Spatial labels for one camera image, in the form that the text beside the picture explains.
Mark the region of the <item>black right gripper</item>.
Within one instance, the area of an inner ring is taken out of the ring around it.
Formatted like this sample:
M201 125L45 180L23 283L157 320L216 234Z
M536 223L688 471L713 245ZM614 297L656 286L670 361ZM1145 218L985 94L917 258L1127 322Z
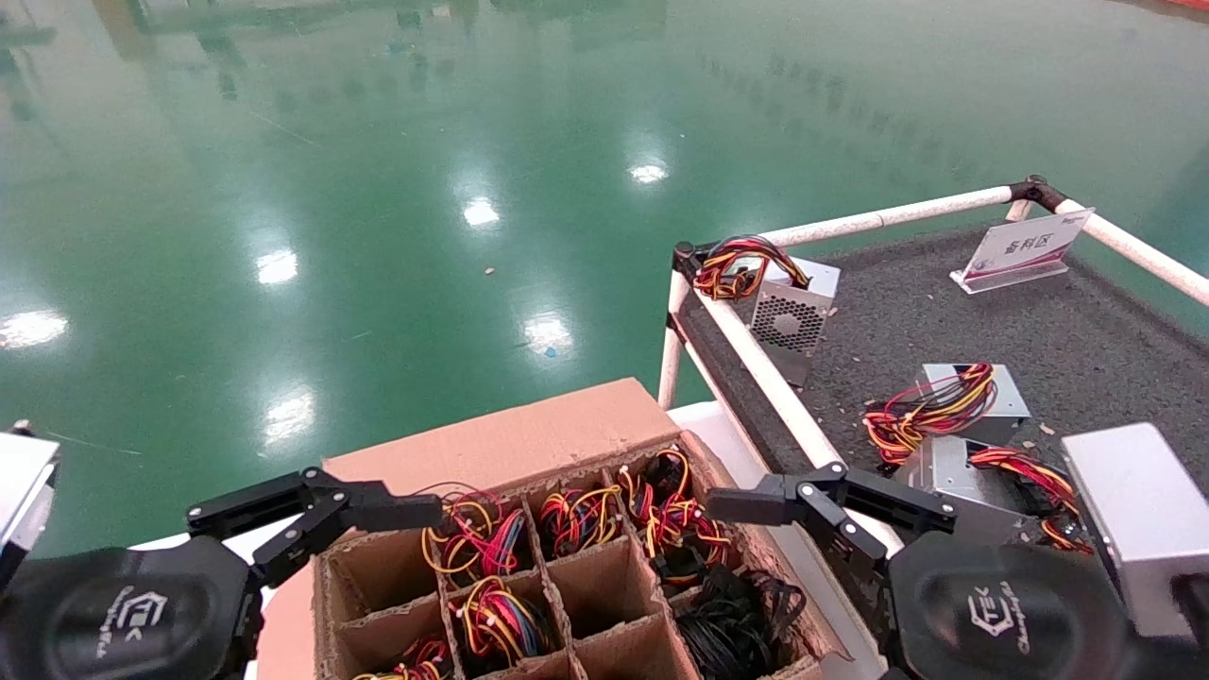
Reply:
M850 515L925 534L890 553ZM800 526L855 605L893 603L890 679L1204 679L1207 653L1140 636L1097 561L950 535L956 509L936 495L841 462L769 474L753 489L707 492L719 521ZM943 531L943 534L929 534Z

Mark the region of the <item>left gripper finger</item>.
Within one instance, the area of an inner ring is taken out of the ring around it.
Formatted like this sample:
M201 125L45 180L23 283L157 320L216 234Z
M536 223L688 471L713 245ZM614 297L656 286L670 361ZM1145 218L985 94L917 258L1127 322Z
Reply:
M384 482L341 482L326 469L307 467L203 501L187 509L186 521L190 537L225 541L291 519L253 553L258 584L277 588L349 530L435 528L442 517L442 499L435 494L398 496Z

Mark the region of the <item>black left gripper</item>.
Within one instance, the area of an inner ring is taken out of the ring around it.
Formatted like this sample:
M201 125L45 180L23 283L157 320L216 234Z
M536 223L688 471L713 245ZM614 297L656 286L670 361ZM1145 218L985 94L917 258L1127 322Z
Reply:
M241 679L264 628L245 559L216 538L27 560L2 589L5 679Z

